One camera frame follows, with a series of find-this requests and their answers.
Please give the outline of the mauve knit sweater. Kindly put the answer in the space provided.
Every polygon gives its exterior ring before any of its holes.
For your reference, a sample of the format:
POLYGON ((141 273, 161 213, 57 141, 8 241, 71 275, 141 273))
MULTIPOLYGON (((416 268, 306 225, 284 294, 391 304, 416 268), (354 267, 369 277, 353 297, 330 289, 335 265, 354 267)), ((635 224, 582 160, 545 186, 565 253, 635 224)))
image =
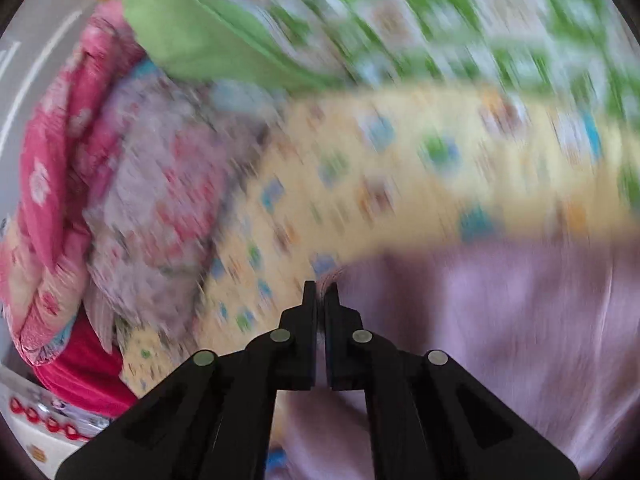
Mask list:
POLYGON ((447 352, 602 478, 639 437, 639 247, 485 240, 365 258, 326 275, 364 327, 447 352))

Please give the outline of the yellow cartoon bear bedsheet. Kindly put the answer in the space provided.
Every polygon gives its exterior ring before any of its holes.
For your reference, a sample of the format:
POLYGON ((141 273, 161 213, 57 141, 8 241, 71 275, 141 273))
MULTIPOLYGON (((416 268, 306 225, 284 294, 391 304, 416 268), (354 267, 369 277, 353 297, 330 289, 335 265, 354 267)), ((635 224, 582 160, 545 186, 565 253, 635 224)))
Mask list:
POLYGON ((224 222, 195 336, 230 352, 304 281, 485 240, 639 247, 639 125, 441 84, 295 102, 224 222))

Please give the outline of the red cloth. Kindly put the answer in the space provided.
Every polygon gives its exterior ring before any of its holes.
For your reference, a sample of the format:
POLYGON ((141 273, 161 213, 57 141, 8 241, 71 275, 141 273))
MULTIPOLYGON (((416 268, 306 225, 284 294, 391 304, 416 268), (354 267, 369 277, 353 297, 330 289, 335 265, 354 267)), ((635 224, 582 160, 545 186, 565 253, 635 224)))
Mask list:
POLYGON ((124 414, 138 400, 120 379, 121 371, 122 356, 102 348, 84 310, 62 353, 34 368, 39 381, 63 401, 109 418, 124 414))

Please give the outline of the grey pink floral cloth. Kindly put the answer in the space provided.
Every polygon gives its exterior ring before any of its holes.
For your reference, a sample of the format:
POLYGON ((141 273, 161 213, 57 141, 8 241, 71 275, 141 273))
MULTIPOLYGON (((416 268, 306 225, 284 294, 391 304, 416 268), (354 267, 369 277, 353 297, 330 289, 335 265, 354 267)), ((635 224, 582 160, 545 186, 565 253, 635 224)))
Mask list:
POLYGON ((105 104, 119 138, 92 232, 84 307, 105 350, 115 323, 181 339, 224 202, 262 151, 279 105, 252 84, 186 84, 144 63, 105 104))

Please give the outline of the white patterned storage box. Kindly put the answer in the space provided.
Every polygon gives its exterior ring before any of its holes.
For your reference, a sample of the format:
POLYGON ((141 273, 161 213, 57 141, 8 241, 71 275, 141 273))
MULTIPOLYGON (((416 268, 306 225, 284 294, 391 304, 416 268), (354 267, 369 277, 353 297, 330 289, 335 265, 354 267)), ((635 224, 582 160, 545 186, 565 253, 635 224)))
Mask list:
POLYGON ((111 422, 76 408, 1 365, 1 415, 14 438, 48 478, 111 422))

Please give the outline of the pink floral blanket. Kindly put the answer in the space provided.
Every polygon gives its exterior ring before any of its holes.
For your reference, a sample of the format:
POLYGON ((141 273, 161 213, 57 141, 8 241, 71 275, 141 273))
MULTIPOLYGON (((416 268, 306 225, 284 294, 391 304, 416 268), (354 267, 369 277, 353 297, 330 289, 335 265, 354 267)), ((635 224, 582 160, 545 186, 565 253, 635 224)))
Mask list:
POLYGON ((70 338, 88 282, 84 211, 117 152, 100 111, 143 55, 122 2, 100 4, 25 128, 20 200, 1 241, 1 304, 30 366, 55 360, 70 338))

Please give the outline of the green white checked quilt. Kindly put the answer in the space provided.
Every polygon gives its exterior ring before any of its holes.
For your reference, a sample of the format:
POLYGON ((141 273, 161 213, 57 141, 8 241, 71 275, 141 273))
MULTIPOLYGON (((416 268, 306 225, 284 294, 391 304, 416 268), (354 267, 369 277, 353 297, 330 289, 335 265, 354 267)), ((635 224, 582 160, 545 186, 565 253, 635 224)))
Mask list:
POLYGON ((612 0, 122 2, 146 53, 180 79, 480 80, 639 121, 639 44, 612 0))

